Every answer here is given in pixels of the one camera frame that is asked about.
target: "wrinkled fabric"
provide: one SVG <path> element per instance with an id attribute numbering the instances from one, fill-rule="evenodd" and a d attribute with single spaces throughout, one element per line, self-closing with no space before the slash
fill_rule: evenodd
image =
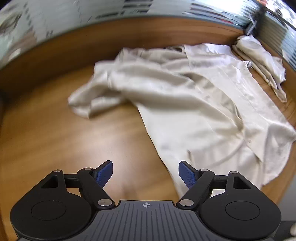
<path id="1" fill-rule="evenodd" d="M 68 98 L 89 118 L 124 101 L 139 110 L 176 190 L 187 161 L 196 169 L 238 171 L 260 188 L 285 166 L 294 128 L 228 46 L 123 49 L 95 64 L 91 80 Z"/>
<path id="2" fill-rule="evenodd" d="M 280 58 L 271 56 L 252 35 L 240 36 L 232 48 L 240 57 L 252 63 L 252 67 L 272 87 L 281 102 L 287 102 L 287 95 L 281 87 L 286 80 L 286 70 Z"/>

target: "crosshair symbol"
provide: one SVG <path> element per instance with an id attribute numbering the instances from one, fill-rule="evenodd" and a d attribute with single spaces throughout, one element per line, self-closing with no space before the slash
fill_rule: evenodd
<path id="1" fill-rule="evenodd" d="M 152 205 L 146 202 L 146 203 L 144 203 L 144 204 L 141 205 L 141 206 L 143 206 L 143 207 L 145 207 L 145 208 L 148 208 L 148 207 L 150 207 L 150 206 L 152 206 Z"/>

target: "triangular cutout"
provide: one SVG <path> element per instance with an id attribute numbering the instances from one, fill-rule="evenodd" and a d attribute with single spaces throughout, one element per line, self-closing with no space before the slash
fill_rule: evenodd
<path id="1" fill-rule="evenodd" d="M 57 188 L 58 185 L 57 176 L 52 176 L 41 188 Z"/>
<path id="2" fill-rule="evenodd" d="M 251 189 L 242 179 L 234 177 L 233 188 L 235 189 Z"/>

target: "silver screw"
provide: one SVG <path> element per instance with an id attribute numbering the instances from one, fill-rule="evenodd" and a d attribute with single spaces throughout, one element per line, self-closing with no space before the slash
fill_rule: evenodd
<path id="1" fill-rule="evenodd" d="M 110 206 L 112 204 L 112 200 L 104 198 L 104 199 L 99 200 L 98 204 L 103 207 Z"/>
<path id="2" fill-rule="evenodd" d="M 179 203 L 184 207 L 190 207 L 194 204 L 194 202 L 190 199 L 182 199 Z"/>

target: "crumpled white garment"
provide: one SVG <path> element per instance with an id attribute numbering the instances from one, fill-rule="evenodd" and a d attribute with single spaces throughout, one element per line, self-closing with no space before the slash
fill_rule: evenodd
<path id="1" fill-rule="evenodd" d="M 281 102 L 287 102 L 287 95 L 281 87 L 285 79 L 285 68 L 282 60 L 273 57 L 252 35 L 240 36 L 233 50 L 244 60 L 252 63 L 252 67 L 272 87 L 276 96 Z"/>
<path id="2" fill-rule="evenodd" d="M 267 184 L 288 160 L 294 128 L 230 47 L 178 49 L 123 49 L 115 61 L 96 63 L 69 106 L 89 118 L 131 101 L 180 196 L 188 190 L 178 174 L 181 160 Z"/>

